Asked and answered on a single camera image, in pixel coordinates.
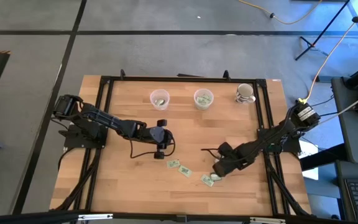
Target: wooden tabletop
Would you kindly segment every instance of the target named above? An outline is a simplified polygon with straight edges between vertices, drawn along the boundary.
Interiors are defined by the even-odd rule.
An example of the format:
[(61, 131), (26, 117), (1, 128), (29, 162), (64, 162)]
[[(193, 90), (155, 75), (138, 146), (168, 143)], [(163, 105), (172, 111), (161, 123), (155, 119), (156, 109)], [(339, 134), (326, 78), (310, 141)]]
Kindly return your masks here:
[[(100, 76), (85, 76), (80, 96), (94, 104)], [(287, 112), (280, 80), (267, 80), (268, 93), (275, 124)], [(232, 147), (256, 139), (258, 128), (254, 103), (237, 104), (234, 95), (236, 83), (189, 82), (114, 82), (109, 112), (121, 119), (156, 125), (158, 119), (167, 119), (176, 140), (176, 151), (164, 160), (153, 159), (153, 154), (130, 159), (128, 140), (110, 130), (94, 190), (91, 210), (98, 212), (129, 213), (185, 213), (197, 215), (272, 215), (269, 188), (263, 155), (246, 169), (234, 172), (208, 187), (200, 178), (213, 171), (214, 158), (202, 148), (217, 148), (227, 141)], [(157, 111), (150, 104), (153, 90), (166, 89), (170, 102), (166, 111)], [(197, 110), (193, 94), (207, 88), (214, 101), (206, 111)], [(260, 90), (262, 109), (265, 111)], [(155, 151), (155, 146), (134, 142), (134, 154)], [(59, 206), (73, 190), (80, 175), (84, 149), (75, 149), (62, 161), (50, 208)], [(168, 169), (167, 161), (179, 159), (193, 171), (190, 178)], [(286, 186), (297, 202), (310, 212), (305, 183), (299, 160), (292, 154), (281, 153)], [(282, 211), (279, 190), (277, 204)]]

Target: clear plastic cup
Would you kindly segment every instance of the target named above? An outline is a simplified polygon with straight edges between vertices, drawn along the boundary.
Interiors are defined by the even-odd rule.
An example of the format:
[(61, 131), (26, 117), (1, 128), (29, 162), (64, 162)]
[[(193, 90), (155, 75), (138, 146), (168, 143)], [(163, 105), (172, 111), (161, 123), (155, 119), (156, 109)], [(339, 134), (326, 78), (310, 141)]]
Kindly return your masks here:
[[(197, 97), (202, 97), (204, 95), (207, 95), (211, 98), (211, 102), (206, 104), (206, 105), (202, 105), (200, 103), (197, 102)], [(194, 102), (196, 104), (197, 109), (199, 110), (206, 110), (209, 108), (209, 106), (211, 106), (212, 102), (214, 101), (214, 95), (212, 94), (211, 91), (207, 90), (207, 89), (199, 89), (194, 93)]]
[[(157, 103), (161, 100), (164, 102), (161, 105), (157, 105)], [(152, 94), (150, 94), (150, 102), (153, 104), (155, 109), (165, 110), (168, 108), (169, 104), (169, 93), (166, 90), (154, 90)]]

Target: dollar bill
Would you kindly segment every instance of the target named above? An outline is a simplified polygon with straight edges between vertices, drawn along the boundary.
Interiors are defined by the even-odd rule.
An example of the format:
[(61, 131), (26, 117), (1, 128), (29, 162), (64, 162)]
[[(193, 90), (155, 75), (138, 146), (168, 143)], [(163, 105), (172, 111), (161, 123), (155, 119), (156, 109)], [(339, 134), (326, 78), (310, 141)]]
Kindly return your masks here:
[(201, 105), (207, 105), (211, 102), (211, 97), (208, 95), (199, 96), (196, 101)]
[(168, 161), (167, 162), (167, 167), (168, 168), (174, 168), (174, 167), (178, 167), (180, 166), (180, 162), (178, 159), (175, 159), (174, 161)]
[(204, 183), (204, 184), (206, 184), (206, 185), (208, 185), (208, 186), (210, 186), (210, 187), (212, 187), (212, 185), (214, 185), (214, 181), (213, 180), (211, 180), (211, 178), (209, 178), (207, 175), (205, 175), (205, 174), (203, 174), (202, 176), (201, 176), (201, 181)]
[(181, 174), (183, 174), (183, 175), (185, 175), (185, 176), (187, 176), (187, 177), (190, 177), (190, 175), (191, 175), (191, 173), (192, 173), (192, 171), (189, 170), (189, 168), (187, 168), (187, 167), (185, 167), (185, 166), (182, 166), (182, 165), (180, 165), (178, 171), (179, 171)]
[(213, 180), (213, 181), (219, 181), (219, 180), (222, 180), (222, 177), (218, 176), (218, 175), (215, 174), (215, 173), (211, 173), (211, 180)]

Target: gray concrete floor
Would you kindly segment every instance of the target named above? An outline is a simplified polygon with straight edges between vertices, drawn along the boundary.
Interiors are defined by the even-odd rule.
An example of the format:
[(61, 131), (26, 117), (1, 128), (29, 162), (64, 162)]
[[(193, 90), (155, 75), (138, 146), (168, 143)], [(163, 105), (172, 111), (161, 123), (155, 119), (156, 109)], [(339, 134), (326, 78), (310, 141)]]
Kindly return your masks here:
[[(251, 2), (274, 9), (287, 21), (299, 18), (315, 4), (290, 0)], [(285, 26), (235, 0), (94, 0), (87, 3), (80, 29), (321, 30), (341, 4), (324, 2), (309, 18)], [(79, 5), (80, 0), (0, 0), (0, 29), (71, 29)], [(345, 9), (330, 30), (346, 30), (351, 18)], [(65, 35), (0, 36), (0, 50), (12, 51), (0, 81), (0, 141), (6, 145), (0, 150), (0, 215), (9, 213), (67, 40)], [(338, 40), (324, 37), (318, 47), (329, 52)], [(169, 77), (178, 73), (221, 77), (224, 70), (229, 70), (232, 77), (282, 79), (287, 105), (291, 106), (295, 99), (306, 96), (324, 60), (321, 53), (308, 52), (294, 61), (305, 47), (298, 37), (284, 36), (78, 36), (60, 94), (78, 94), (83, 75), (119, 75), (120, 69), (129, 76)], [(344, 39), (321, 74), (348, 76), (357, 70), (358, 37), (351, 37)], [(330, 84), (318, 83), (309, 102), (324, 101), (331, 94)], [(316, 107), (319, 113), (335, 110), (333, 100)], [(48, 210), (64, 140), (57, 130), (59, 127), (53, 123), (48, 129), (25, 212)], [(343, 142), (335, 119), (306, 137), (320, 147)], [(314, 203), (318, 208), (322, 204)]]

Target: white mug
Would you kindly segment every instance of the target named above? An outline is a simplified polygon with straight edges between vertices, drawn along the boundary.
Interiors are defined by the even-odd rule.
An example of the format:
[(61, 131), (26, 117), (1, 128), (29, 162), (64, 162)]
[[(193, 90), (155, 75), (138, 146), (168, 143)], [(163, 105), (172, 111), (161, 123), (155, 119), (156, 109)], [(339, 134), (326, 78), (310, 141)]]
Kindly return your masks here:
[(253, 96), (254, 88), (246, 83), (237, 87), (235, 101), (237, 103), (253, 103), (256, 98)]

